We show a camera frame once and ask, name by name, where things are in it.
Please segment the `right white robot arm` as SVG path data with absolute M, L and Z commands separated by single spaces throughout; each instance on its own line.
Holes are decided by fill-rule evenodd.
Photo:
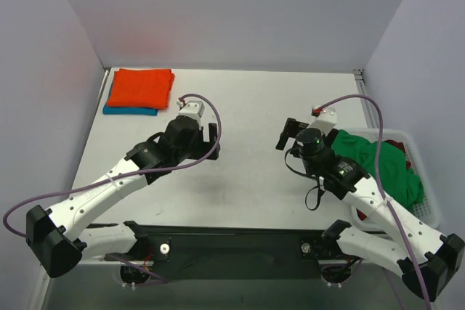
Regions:
M 337 220 L 323 233 L 323 252 L 338 258 L 357 256 L 391 271 L 419 298 L 435 302 L 460 269 L 464 241 L 445 235 L 402 207 L 355 160 L 336 155 L 326 144 L 323 127 L 288 118 L 277 150 L 289 139 L 286 155 L 302 160 L 301 176 L 313 179 L 320 194 L 330 192 L 343 203 L 362 211 L 387 237 L 364 232 L 347 221 Z

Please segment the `green t shirt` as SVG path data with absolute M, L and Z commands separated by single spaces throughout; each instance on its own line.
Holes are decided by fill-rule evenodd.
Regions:
M 376 142 L 333 129 L 329 142 L 336 155 L 348 157 L 359 163 L 371 176 L 375 176 Z M 382 142 L 379 157 L 379 173 L 384 190 L 409 211 L 424 201 L 424 187 L 406 158 L 405 145 L 393 139 Z

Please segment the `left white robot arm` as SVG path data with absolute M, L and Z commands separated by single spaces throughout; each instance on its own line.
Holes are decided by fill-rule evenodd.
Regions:
M 164 132 L 136 144 L 98 181 L 48 209 L 36 205 L 26 214 L 26 242 L 51 278 L 61 277 L 83 258 L 124 254 L 141 259 L 147 238 L 134 222 L 103 227 L 92 223 L 128 195 L 172 171 L 184 160 L 196 165 L 219 157 L 220 122 L 209 124 L 209 140 L 200 123 L 185 115 L 170 121 Z

